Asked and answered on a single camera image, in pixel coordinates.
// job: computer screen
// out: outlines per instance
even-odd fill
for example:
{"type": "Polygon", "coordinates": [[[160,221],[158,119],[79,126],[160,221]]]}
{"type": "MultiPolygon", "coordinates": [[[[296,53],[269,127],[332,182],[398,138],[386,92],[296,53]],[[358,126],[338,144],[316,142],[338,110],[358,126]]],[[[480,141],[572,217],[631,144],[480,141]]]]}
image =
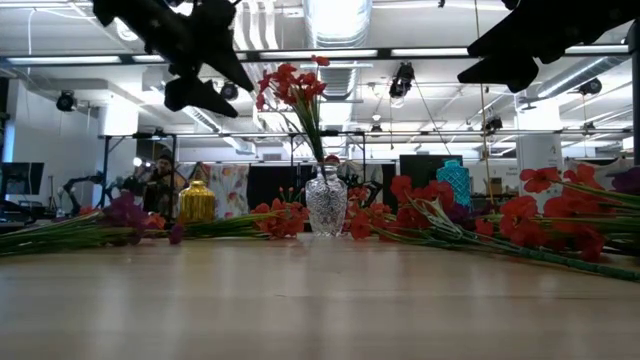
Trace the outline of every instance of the computer screen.
{"type": "Polygon", "coordinates": [[[44,163],[2,163],[0,181],[4,195],[39,195],[44,163]]]}

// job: wire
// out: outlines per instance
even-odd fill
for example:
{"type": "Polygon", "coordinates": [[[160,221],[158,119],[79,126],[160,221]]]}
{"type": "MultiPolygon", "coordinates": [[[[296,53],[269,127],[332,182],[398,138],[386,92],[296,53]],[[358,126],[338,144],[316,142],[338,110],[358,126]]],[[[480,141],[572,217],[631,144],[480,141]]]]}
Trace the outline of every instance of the wire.
{"type": "Polygon", "coordinates": [[[422,103],[424,104],[425,109],[427,109],[427,114],[429,114],[429,119],[431,119],[431,123],[433,124],[433,129],[438,133],[438,136],[440,137],[440,141],[442,141],[442,145],[444,145],[444,148],[447,149],[447,153],[449,155],[451,155],[451,151],[449,150],[449,146],[447,146],[447,142],[444,141],[444,137],[440,133],[440,129],[438,129],[438,125],[436,124],[436,121],[433,119],[433,115],[431,114],[431,110],[429,109],[429,105],[427,105],[427,101],[424,99],[424,96],[422,96],[422,90],[420,89],[420,85],[418,85],[418,80],[416,80],[414,78],[413,81],[416,82],[416,88],[418,89],[418,92],[420,93],[420,99],[422,99],[422,103]]]}
{"type": "MultiPolygon", "coordinates": [[[[480,14],[478,11],[478,0],[473,0],[475,13],[476,13],[476,35],[480,39],[480,14]]],[[[484,103],[484,84],[480,84],[480,101],[482,102],[482,156],[484,158],[485,167],[487,170],[487,188],[489,190],[489,199],[491,205],[495,206],[495,200],[493,199],[493,189],[491,188],[491,172],[489,171],[489,151],[487,147],[487,113],[484,103]]]]}

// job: glass vase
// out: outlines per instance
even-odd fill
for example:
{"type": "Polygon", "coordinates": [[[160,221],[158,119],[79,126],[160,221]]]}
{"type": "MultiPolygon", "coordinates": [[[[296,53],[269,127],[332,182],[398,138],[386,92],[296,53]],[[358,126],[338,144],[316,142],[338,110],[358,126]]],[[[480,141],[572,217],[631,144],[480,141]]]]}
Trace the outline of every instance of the glass vase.
{"type": "Polygon", "coordinates": [[[317,177],[307,181],[305,194],[309,222],[316,236],[338,236],[347,211],[347,184],[338,179],[337,167],[325,165],[325,175],[317,166],[317,177]]]}

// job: blue vase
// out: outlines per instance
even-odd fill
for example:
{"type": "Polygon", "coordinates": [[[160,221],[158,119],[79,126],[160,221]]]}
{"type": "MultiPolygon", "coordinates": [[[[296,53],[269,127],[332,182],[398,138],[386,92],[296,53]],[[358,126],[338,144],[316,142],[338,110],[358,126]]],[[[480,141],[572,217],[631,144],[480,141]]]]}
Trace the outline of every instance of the blue vase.
{"type": "Polygon", "coordinates": [[[457,204],[471,207],[471,180],[469,169],[460,166],[458,160],[448,160],[438,169],[438,181],[446,181],[453,188],[457,204]]]}

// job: yellow vase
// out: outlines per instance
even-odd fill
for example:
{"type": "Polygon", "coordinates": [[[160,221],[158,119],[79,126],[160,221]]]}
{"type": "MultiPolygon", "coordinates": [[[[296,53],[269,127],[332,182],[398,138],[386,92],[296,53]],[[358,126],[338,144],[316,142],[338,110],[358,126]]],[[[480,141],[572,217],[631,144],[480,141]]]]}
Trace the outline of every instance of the yellow vase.
{"type": "Polygon", "coordinates": [[[180,222],[190,223],[215,219],[215,195],[203,181],[194,180],[180,192],[180,222]]]}

